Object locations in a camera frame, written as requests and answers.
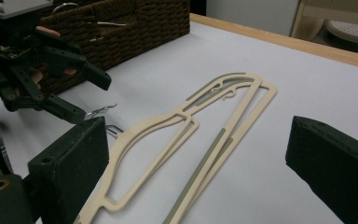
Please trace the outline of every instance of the white table surface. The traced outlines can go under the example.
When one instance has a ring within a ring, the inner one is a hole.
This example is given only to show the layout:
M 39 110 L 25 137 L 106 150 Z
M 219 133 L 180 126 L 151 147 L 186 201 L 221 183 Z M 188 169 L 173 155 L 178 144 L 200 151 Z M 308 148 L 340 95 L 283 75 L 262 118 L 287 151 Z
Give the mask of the white table surface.
M 117 103 L 105 117 L 126 130 L 171 111 L 213 78 L 232 72 L 258 74 L 274 83 L 278 93 L 183 223 L 342 223 L 286 166 L 284 155 L 294 115 L 317 119 L 358 139 L 358 67 L 192 22 L 189 35 L 109 70 L 109 91 L 86 82 L 61 98 L 86 111 Z M 101 210 L 94 223 L 161 223 L 237 99 L 200 111 L 196 133 L 129 205 L 117 214 Z M 13 169 L 23 177 L 27 162 L 73 126 L 44 111 L 8 112 L 1 101 L 0 123 Z M 117 199 L 134 183 L 175 127 L 148 135 L 130 150 L 110 197 Z M 109 137 L 109 144 L 114 142 Z

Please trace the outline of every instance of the wooden table edge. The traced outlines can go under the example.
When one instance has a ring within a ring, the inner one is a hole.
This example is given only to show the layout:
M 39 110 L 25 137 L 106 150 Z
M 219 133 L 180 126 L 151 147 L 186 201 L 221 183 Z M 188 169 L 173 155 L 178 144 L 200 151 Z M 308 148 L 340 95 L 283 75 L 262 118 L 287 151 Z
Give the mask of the wooden table edge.
M 220 21 L 213 18 L 190 13 L 190 20 L 196 23 L 208 25 L 221 30 L 229 31 L 238 35 L 246 35 L 251 38 L 277 44 L 289 49 L 296 49 L 310 54 L 325 57 L 342 63 L 358 66 L 358 53 L 335 49 L 332 47 L 295 39 L 285 35 L 277 35 L 267 31 L 238 25 L 228 21 Z

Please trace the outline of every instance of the brown wicker basket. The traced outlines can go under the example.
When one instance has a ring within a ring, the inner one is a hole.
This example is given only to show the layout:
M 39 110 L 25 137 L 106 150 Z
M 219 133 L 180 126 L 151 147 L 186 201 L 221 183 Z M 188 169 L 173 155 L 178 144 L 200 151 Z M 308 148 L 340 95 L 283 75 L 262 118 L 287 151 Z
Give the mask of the brown wicker basket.
M 189 0 L 73 0 L 79 7 L 43 8 L 41 25 L 80 46 L 90 63 L 103 70 L 189 33 Z M 123 26 L 103 26 L 108 21 Z M 83 82 L 81 75 L 46 77 L 44 93 L 59 93 Z

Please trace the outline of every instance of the white wall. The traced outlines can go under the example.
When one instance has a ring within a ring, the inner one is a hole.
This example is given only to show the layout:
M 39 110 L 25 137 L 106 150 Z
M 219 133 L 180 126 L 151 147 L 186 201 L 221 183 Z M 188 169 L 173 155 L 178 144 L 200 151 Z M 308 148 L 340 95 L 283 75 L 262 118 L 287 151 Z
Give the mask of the white wall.
M 208 0 L 207 16 L 290 35 L 299 0 Z

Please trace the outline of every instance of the gripper jaw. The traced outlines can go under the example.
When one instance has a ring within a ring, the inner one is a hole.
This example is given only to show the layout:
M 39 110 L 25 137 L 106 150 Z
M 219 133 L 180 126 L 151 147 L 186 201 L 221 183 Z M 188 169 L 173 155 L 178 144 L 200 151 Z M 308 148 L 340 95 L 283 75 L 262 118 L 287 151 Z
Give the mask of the gripper jaw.
M 30 15 L 30 26 L 38 23 L 35 15 Z M 12 21 L 0 21 L 0 27 L 13 26 Z M 16 29 L 5 29 L 0 35 L 17 35 L 22 32 Z M 111 77 L 103 70 L 89 63 L 81 55 L 79 47 L 60 37 L 34 29 L 24 32 L 21 42 L 14 46 L 0 45 L 0 96 L 9 111 L 21 108 L 46 110 L 54 116 L 71 123 L 78 123 L 85 118 L 85 111 L 72 105 L 58 96 L 46 96 L 29 77 L 29 68 L 40 64 L 48 64 L 48 74 L 60 78 L 66 76 L 66 68 L 75 69 L 83 78 L 107 91 Z

